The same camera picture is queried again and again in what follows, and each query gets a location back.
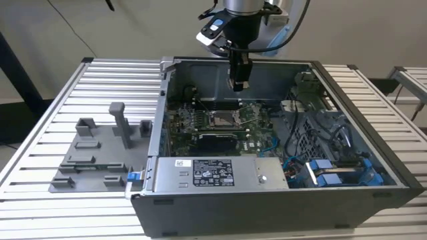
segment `wire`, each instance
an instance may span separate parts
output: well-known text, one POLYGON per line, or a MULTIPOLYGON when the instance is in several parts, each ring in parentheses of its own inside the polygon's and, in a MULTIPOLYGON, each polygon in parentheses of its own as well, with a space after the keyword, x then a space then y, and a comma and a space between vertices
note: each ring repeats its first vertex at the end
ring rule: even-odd
POLYGON ((394 102, 393 102, 394 105, 397 105, 397 102, 398 102, 398 98, 399 98, 402 89, 403 89, 403 85, 401 86, 399 91, 398 91, 398 94, 395 95, 395 99, 394 99, 394 102))
POLYGON ((59 11, 59 9, 55 7, 55 5, 52 4, 51 0, 47 0, 48 4, 52 6, 52 8, 55 9, 55 11, 58 12, 58 14, 60 15, 62 19, 66 21, 68 27, 72 30, 74 35, 76 35, 76 37, 80 39, 80 41, 84 43, 84 45, 87 46, 87 48, 90 49, 90 51, 92 52, 94 56, 98 58, 99 56, 96 55, 96 53, 94 52, 92 48, 90 47, 90 45, 87 44, 87 42, 83 40, 83 38, 79 36, 79 34, 76 33, 72 25, 70 24, 70 22, 67 21, 64 15, 62 14, 62 12, 59 11))
POLYGON ((112 0, 106 0, 106 3, 107 3, 107 5, 108 5, 110 10, 111 10, 111 11, 115 11, 115 6, 114 6, 114 4, 112 4, 112 0))
POLYGON ((419 114, 419 112, 421 112, 421 111, 418 111, 418 110, 414 112, 414 115, 413 115, 413 117, 411 117, 411 121, 413 121, 413 122, 414 122, 414 120, 415 120, 417 115, 419 114))
POLYGON ((311 0, 306 0, 306 5, 305 5, 305 8, 303 8, 302 13, 301 13, 301 17, 299 17, 298 23, 295 25, 295 30, 293 31, 291 35, 289 36, 289 38, 285 40, 283 43, 281 43, 278 46, 269 47, 269 48, 243 49, 243 48, 230 47, 230 50, 235 51, 235 52, 241 52, 241 53, 265 53, 265 52, 271 52, 271 51, 275 51, 275 50, 283 48, 283 46, 287 45, 291 42, 297 32, 301 29, 301 25, 302 25, 305 17, 306 17, 306 13, 307 13, 307 9, 309 9, 310 3, 311 3, 311 0))
POLYGON ((278 143, 279 143, 279 141, 278 141, 278 139, 274 137, 274 138, 273 138, 273 147, 269 147, 269 148, 263 149, 263 150, 259 152, 259 156, 261 156, 261 157, 265 157, 265 152, 269 152, 269 151, 274 150, 274 149, 278 147, 278 143))
POLYGON ((14 147, 12 145, 10 145, 10 144, 7 144, 7 143, 4 143, 4 142, 2 142, 2 141, 0 141, 0 146, 6 146, 6 147, 10 147, 11 149, 18 150, 16 147, 14 147))
POLYGON ((346 128, 347 129, 347 132, 349 132, 349 142, 350 142, 350 148, 354 149, 355 145, 354 145, 354 133, 353 133, 353 130, 349 126, 347 123, 345 123, 343 125, 341 125, 335 131, 333 132, 331 134, 331 137, 329 139, 330 143, 333 143, 334 139, 337 138, 337 134, 339 133, 339 131, 346 128))
POLYGON ((214 0, 214 6, 199 15, 199 17, 198 17, 199 20, 203 20, 203 19, 208 18, 211 15, 215 15, 215 13, 211 14, 211 12, 217 8, 218 4, 219 4, 219 0, 214 0))
POLYGON ((293 159, 298 159, 299 157, 301 157, 301 156, 290 156, 290 157, 287 158, 287 160, 285 161, 285 163, 283 163, 283 169, 287 169, 290 161, 291 161, 293 159))

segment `circuit board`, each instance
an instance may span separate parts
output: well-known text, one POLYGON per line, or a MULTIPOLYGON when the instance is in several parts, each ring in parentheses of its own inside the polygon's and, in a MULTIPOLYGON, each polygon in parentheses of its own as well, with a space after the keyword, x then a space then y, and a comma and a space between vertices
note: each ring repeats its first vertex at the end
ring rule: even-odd
POLYGON ((281 156, 274 125, 262 103, 243 102, 237 110, 199 110, 183 104, 168 111, 172 157, 281 156))

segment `metal frame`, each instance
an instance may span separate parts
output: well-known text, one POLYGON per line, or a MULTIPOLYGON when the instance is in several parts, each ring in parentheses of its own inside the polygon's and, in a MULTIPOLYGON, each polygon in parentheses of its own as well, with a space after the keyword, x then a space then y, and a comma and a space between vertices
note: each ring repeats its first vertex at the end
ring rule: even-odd
POLYGON ((389 78, 398 80, 421 102, 427 104, 427 68, 397 66, 389 78))
POLYGON ((0 32, 0 68, 12 83, 22 99, 24 100, 32 115, 39 119, 48 106, 44 102, 36 86, 16 57, 8 41, 0 32))
MULTIPOLYGON (((74 113, 92 115, 99 123, 112 124, 102 114, 111 101, 126 101, 128 112, 124 115, 130 120, 146 118, 150 111, 147 109, 156 107, 155 96, 144 95, 140 92, 144 85, 148 84, 143 81, 159 81, 162 74, 160 72, 144 72, 142 70, 144 63, 159 64, 160 62, 95 59, 92 63, 83 63, 79 66, 51 108, 0 173, 3 181, 0 200, 4 200, 0 202, 0 219, 3 220, 0 239, 150 239, 144 236, 131 202, 124 199, 123 192, 47 192, 47 182, 51 181, 52 174, 58 171, 58 166, 75 136, 74 126, 78 120, 75 120, 74 113), (83 77, 83 79, 79 77, 83 70, 88 70, 91 66, 96 68, 104 66, 98 70, 104 74, 99 75, 103 77, 99 77, 96 81, 90 81, 88 77, 83 77), (120 70, 118 69, 120 66, 130 69, 120 70), (78 82, 86 87, 88 87, 88 83, 95 86, 87 90, 83 90, 82 87, 74 88, 78 82)), ((386 144, 403 161, 406 168, 426 188, 426 135, 411 124, 411 121, 358 70, 350 69, 346 65, 323 66, 386 144)), ((427 193, 425 192, 405 207, 382 210, 355 229, 225 235, 221 238, 226 240, 295 238, 351 238, 354 240, 407 238, 422 240, 427 238, 426 223, 427 193)), ((219 236, 198 237, 200 240, 218 238, 219 236)))

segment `aluminum extrusion table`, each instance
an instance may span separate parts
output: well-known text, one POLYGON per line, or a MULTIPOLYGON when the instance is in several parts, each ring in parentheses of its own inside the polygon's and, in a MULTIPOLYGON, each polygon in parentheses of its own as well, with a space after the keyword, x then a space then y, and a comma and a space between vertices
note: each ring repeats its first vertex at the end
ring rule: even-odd
MULTIPOLYGON (((427 187, 427 136, 359 70, 346 65, 325 67, 427 187)), ((150 239, 123 192, 50 193, 48 188, 76 134, 79 118, 94 118, 98 124, 112 125, 110 103, 124 102, 131 124, 152 120, 160 82, 160 61, 95 59, 79 65, 0 173, 0 239, 150 239)), ((402 208, 381 211, 357 229, 221 236, 221 239, 242 240, 330 238, 427 239, 427 193, 402 208)))
POLYGON ((427 68, 397 66, 389 78, 398 80, 421 102, 427 104, 427 68))

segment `warning symbols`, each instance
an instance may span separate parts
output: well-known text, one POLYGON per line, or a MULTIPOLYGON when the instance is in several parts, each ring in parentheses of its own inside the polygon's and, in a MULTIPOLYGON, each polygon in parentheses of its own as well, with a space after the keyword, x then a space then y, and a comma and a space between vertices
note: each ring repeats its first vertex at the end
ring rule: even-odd
POLYGON ((192 160, 192 184, 196 187, 226 187, 235 185, 234 167, 230 159, 192 160))

